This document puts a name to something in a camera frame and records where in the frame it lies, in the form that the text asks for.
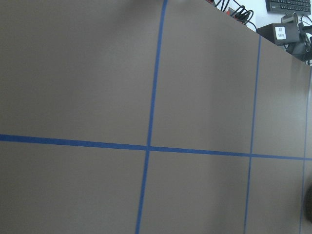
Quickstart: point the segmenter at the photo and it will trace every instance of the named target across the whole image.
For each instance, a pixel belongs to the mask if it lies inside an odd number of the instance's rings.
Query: blue tape
[[[306,107],[306,128],[305,128],[305,133],[304,133],[304,155],[303,155],[304,159],[306,159],[306,157],[307,157],[307,133],[308,133],[308,117],[309,117],[308,111],[309,111],[309,97],[310,97],[310,89],[311,89],[311,80],[312,80],[312,68],[310,68],[310,80],[309,80],[307,107]],[[302,228],[302,217],[303,217],[303,206],[304,206],[304,184],[305,184],[304,174],[305,174],[305,169],[306,169],[306,160],[303,160],[299,234],[301,234],[301,228]]]
[[[254,85],[254,97],[253,97],[253,121],[252,121],[252,134],[251,134],[251,142],[250,142],[250,154],[251,155],[254,149],[254,125],[255,125],[255,113],[256,113],[256,105],[257,105],[260,57],[261,57],[261,36],[259,35],[257,68],[256,68],[256,73],[255,73],[255,85]],[[251,166],[252,166],[252,156],[250,156],[249,158],[249,166],[248,166],[247,192],[246,192],[246,204],[245,204],[245,216],[244,216],[244,234],[246,233],[247,219],[248,219]]]
[[[57,138],[45,138],[34,136],[13,136],[0,134],[0,141],[21,142],[21,143],[35,143],[48,145],[67,145],[93,148],[107,148],[107,149],[122,149],[122,150],[148,150],[147,146],[142,145],[128,145],[105,142],[94,142],[84,140],[67,140]]]
[[[184,153],[184,154],[238,156],[238,157],[255,157],[255,158],[272,158],[272,159],[285,159],[285,160],[312,161],[312,158],[294,157],[294,156],[258,155],[258,154],[213,151],[213,150],[197,150],[197,149],[172,148],[172,147],[161,147],[161,146],[116,144],[116,143],[94,142],[94,141],[84,141],[84,140],[67,140],[67,139],[57,139],[57,138],[45,138],[45,137],[34,137],[34,136],[15,136],[15,135],[4,135],[4,134],[0,134],[0,141],[34,143],[34,144],[48,144],[48,145],[65,145],[65,146],[78,146],[78,147],[92,147],[92,148],[104,148],[104,149],[138,150],[138,151],[150,151],[150,152],[168,152],[168,153]]]
[[[250,153],[251,154],[253,153],[253,149],[254,149],[254,124],[255,124],[255,114],[256,114],[256,105],[257,105],[260,56],[261,56],[261,36],[259,35],[257,69],[256,69],[256,74],[255,74],[254,97],[253,97],[253,121],[252,121],[252,135],[251,135],[251,142],[250,142]]]
[[[247,217],[248,217],[248,204],[249,204],[249,187],[250,187],[250,171],[252,167],[252,158],[249,158],[249,166],[248,166],[248,179],[247,179],[247,194],[246,194],[246,203],[245,203],[245,216],[244,216],[244,234],[246,233],[247,228]]]
[[[161,15],[160,15],[160,23],[159,23],[159,31],[158,31],[158,39],[157,39],[157,51],[156,51],[156,59],[155,59],[155,67],[154,67],[153,89],[152,89],[152,98],[151,98],[150,120],[149,120],[149,126],[148,126],[148,134],[147,134],[147,146],[151,146],[151,142],[152,142],[158,69],[159,69],[160,52],[161,52],[162,32],[163,32],[163,27],[164,27],[167,3],[168,3],[168,0],[164,0],[162,4],[162,9],[161,9]],[[140,201],[139,201],[137,219],[136,219],[136,234],[140,233],[149,159],[150,159],[150,151],[147,150],[145,154],[145,160],[144,160]]]

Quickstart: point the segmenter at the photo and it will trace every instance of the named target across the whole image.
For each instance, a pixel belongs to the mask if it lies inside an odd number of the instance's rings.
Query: keyboard
[[[266,0],[267,11],[276,13],[311,14],[310,0]]]

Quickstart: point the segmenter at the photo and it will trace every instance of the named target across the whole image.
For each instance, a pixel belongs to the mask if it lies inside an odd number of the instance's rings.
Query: wire
[[[240,4],[237,2],[237,1],[235,1],[235,0],[233,0],[237,5],[239,5],[240,6]]]
[[[239,6],[239,8],[237,8],[230,16],[232,17],[233,15],[235,15],[235,13],[242,8],[242,11],[245,10],[245,6]]]
[[[220,0],[215,6],[217,7],[217,6],[220,4],[221,1],[222,1],[222,0]]]
[[[225,10],[226,10],[226,8],[228,7],[229,3],[230,3],[230,0],[228,0],[228,2],[226,3],[226,5],[225,5],[225,7],[224,7],[224,9],[223,9],[223,12],[225,12]]]
[[[306,23],[306,24],[309,25],[309,26],[312,26],[312,24],[309,24],[309,23],[307,23],[307,22],[301,20],[301,23],[302,23],[302,22]]]
[[[239,20],[245,24],[245,22],[248,20],[249,18],[249,15],[250,15],[250,12],[249,11],[246,11],[245,13],[241,14],[241,16],[239,17]]]
[[[254,26],[254,28],[255,28],[255,32],[258,32],[258,29],[257,29],[257,27],[255,26],[255,24],[254,24],[253,22],[248,21],[248,23],[250,23],[251,25],[253,25],[253,26]]]
[[[246,25],[248,22],[250,22],[250,20],[253,18],[253,16],[254,16],[254,11],[253,10],[249,10],[249,11],[247,11],[247,12],[251,12],[251,16],[250,16],[250,18],[249,18],[249,20],[247,20],[245,23],[244,23],[244,25]]]
[[[243,11],[244,11],[244,9],[242,9],[240,12],[236,13],[234,16],[235,19],[242,20],[245,17],[245,15],[243,14]]]
[[[222,11],[223,6],[224,6],[224,1],[225,1],[225,0],[222,0],[222,5],[221,5],[221,9],[220,9],[221,11]]]
[[[303,15],[303,16],[300,18],[300,22],[304,22],[304,21],[302,21],[302,18],[303,18],[303,17],[307,17],[307,18],[310,20],[310,22],[312,23],[312,20],[311,20],[310,17],[307,16],[307,15]]]

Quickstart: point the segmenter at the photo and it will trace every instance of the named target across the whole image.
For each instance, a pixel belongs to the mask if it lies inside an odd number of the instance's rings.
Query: black device
[[[308,38],[307,33],[312,33],[311,26],[304,26],[299,23],[299,42],[290,43],[287,47],[287,52],[296,57],[297,59],[306,62],[312,60],[311,39]]]
[[[310,0],[265,0],[268,12],[293,13],[299,15],[311,14]]]
[[[305,215],[308,221],[312,223],[312,185],[309,187],[305,199],[304,199],[304,205],[305,205]]]
[[[257,33],[276,45],[300,41],[296,23],[271,23],[258,28]]]

